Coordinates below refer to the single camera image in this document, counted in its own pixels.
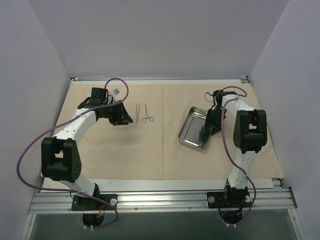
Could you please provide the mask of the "steel surgical scissors forceps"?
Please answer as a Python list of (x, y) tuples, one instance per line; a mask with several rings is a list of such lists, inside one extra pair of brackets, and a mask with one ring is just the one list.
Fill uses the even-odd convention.
[(153, 122), (154, 121), (154, 117), (150, 116), (148, 113), (148, 108), (147, 105), (144, 105), (144, 110), (145, 110), (145, 117), (142, 118), (142, 123), (147, 123), (147, 122)]

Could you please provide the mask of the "beige cloth surgical kit wrap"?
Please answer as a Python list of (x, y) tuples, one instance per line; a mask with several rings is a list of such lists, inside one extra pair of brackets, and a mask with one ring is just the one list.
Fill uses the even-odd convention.
[[(113, 126), (99, 119), (78, 144), (82, 173), (89, 179), (124, 180), (213, 180), (226, 179), (232, 163), (227, 157), (221, 133), (213, 135), (208, 146), (198, 151), (181, 144), (180, 129), (191, 107), (209, 109), (206, 92), (222, 84), (111, 84), (133, 119), (129, 125)], [(140, 104), (136, 123), (136, 104)], [(145, 105), (153, 122), (142, 123)], [(234, 160), (235, 117), (224, 121), (227, 149)]]

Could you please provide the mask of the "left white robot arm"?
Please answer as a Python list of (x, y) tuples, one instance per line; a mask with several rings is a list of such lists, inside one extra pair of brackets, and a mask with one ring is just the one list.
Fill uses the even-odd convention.
[(119, 93), (117, 88), (92, 88), (91, 95), (78, 105), (72, 121), (41, 142), (42, 175), (83, 195), (82, 202), (90, 210), (100, 206), (101, 197), (97, 184), (82, 173), (78, 144), (99, 119), (107, 119), (113, 126), (133, 123), (123, 102), (117, 99)]

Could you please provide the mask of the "steel tweezers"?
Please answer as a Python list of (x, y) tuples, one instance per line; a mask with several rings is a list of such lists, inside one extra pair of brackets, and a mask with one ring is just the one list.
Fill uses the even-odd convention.
[(140, 104), (136, 104), (135, 106), (135, 115), (136, 115), (136, 118), (135, 118), (135, 122), (138, 123), (139, 121), (139, 115), (140, 115)]

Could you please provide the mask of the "stainless steel instrument tray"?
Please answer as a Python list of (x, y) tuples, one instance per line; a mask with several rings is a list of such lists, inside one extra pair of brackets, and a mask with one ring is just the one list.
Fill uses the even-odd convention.
[(207, 148), (211, 138), (205, 129), (207, 114), (207, 110), (196, 106), (189, 109), (178, 134), (178, 141), (182, 145), (197, 151), (204, 151)]

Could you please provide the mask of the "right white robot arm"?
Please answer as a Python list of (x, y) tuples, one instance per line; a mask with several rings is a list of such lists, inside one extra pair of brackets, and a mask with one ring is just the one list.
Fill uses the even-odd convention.
[[(227, 179), (230, 189), (222, 193), (222, 200), (225, 205), (232, 207), (240, 201), (237, 190), (248, 187), (253, 162), (258, 152), (267, 144), (267, 114), (264, 110), (253, 108), (241, 100), (240, 97), (246, 97), (246, 93), (241, 95), (224, 88), (214, 91), (211, 96), (213, 105), (207, 111), (200, 139), (221, 132), (225, 152), (233, 165)], [(232, 159), (226, 142), (224, 119), (227, 112), (235, 116), (233, 129), (235, 160)]]

